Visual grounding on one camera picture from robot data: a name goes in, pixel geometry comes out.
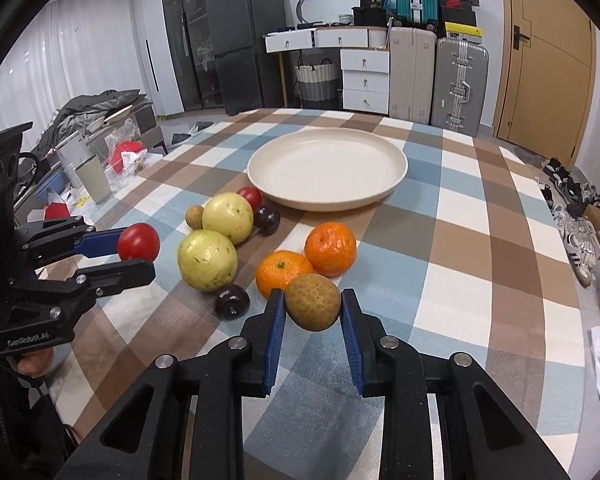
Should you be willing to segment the left hand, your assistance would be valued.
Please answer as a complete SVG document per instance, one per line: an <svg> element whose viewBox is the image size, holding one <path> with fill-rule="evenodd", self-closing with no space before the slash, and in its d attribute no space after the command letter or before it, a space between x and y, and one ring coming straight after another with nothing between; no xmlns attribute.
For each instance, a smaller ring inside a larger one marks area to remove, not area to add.
<svg viewBox="0 0 600 480"><path fill-rule="evenodd" d="M17 363L18 373L32 378L43 377L52 366L53 359L53 348L26 353Z"/></svg>

